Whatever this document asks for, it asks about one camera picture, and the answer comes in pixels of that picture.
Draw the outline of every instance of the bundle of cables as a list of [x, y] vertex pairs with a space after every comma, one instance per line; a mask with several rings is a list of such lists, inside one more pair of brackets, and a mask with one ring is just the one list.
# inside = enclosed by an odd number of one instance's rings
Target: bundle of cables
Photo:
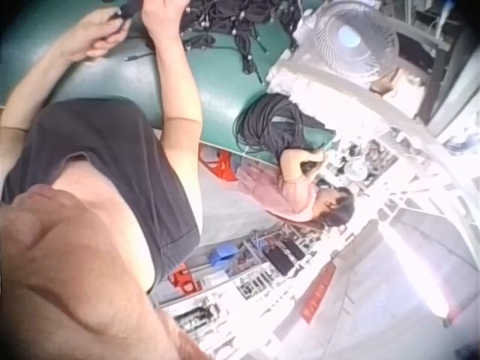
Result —
[[[243, 72], [256, 74], [263, 83], [257, 65], [251, 55], [252, 40], [257, 42], [264, 53], [268, 50], [260, 41], [257, 25], [278, 19], [284, 31], [290, 36], [290, 48], [296, 46], [293, 32], [302, 17], [299, 0], [191, 0], [185, 9], [180, 24], [185, 51], [194, 49], [228, 49], [238, 52]], [[212, 34], [233, 36], [234, 46], [215, 46]], [[155, 53], [155, 45], [146, 31], [141, 36], [151, 52], [129, 56], [133, 61]]]
[[[282, 94], [262, 95], [233, 125], [238, 147], [244, 146], [249, 154], [270, 152], [277, 161], [285, 149], [314, 150], [305, 138], [305, 128], [330, 131], [322, 122], [301, 112], [296, 104]], [[301, 169], [303, 173], [308, 173], [316, 165], [308, 161], [301, 165]]]

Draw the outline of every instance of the green table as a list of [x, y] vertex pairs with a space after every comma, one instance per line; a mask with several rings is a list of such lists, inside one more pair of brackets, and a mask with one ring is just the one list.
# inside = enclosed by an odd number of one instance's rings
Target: green table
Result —
[[[117, 6], [121, 3], [123, 1], [112, 2]], [[102, 6], [106, 5], [101, 0], [30, 1], [15, 21], [4, 29], [0, 105], [5, 105], [12, 88], [60, 34], [89, 11]], [[140, 19], [137, 17], [130, 33], [139, 26]], [[275, 22], [259, 26], [258, 30], [268, 54], [254, 41], [252, 52], [259, 72], [265, 77], [288, 47], [289, 39], [280, 24]], [[225, 35], [217, 36], [216, 45], [234, 47], [233, 39]], [[160, 128], [161, 107], [155, 59], [150, 56], [124, 61], [127, 56], [148, 51], [142, 39], [130, 39], [114, 49], [108, 58], [79, 64], [58, 84], [52, 101], [116, 96], [129, 98], [143, 109], [153, 127]], [[255, 74], [247, 76], [242, 72], [240, 55], [233, 50], [193, 50], [187, 56], [202, 98], [205, 119], [202, 141], [243, 154], [244, 150], [237, 146], [232, 124], [238, 114], [266, 90], [266, 86], [260, 84]], [[317, 131], [313, 137], [316, 144], [328, 143], [332, 138], [322, 131]], [[272, 160], [265, 154], [253, 157], [268, 162]]]

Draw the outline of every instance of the woman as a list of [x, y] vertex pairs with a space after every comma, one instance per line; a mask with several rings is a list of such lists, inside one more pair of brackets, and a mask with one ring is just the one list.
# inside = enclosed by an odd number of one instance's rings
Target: woman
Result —
[[202, 226], [202, 111], [179, 35], [187, 3], [143, 2], [161, 78], [160, 141], [128, 100], [42, 109], [74, 62], [125, 39], [130, 24], [110, 20], [115, 8], [67, 31], [10, 95], [0, 122], [0, 358], [207, 359], [147, 296]]
[[[279, 168], [238, 159], [232, 161], [241, 191], [251, 195], [267, 212], [314, 228], [339, 227], [355, 211], [352, 192], [346, 187], [319, 189], [314, 180], [326, 161], [324, 151], [289, 148], [282, 152]], [[302, 164], [317, 163], [306, 173]]]

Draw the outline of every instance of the red sign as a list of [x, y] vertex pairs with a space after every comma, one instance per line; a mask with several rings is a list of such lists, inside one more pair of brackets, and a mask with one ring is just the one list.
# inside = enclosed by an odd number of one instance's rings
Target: red sign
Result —
[[307, 302], [300, 313], [301, 317], [303, 317], [308, 324], [310, 324], [315, 313], [318, 311], [327, 289], [332, 282], [335, 270], [337, 270], [337, 267], [331, 261], [323, 267], [319, 277], [316, 279], [316, 286], [313, 288], [313, 293], [308, 297]]

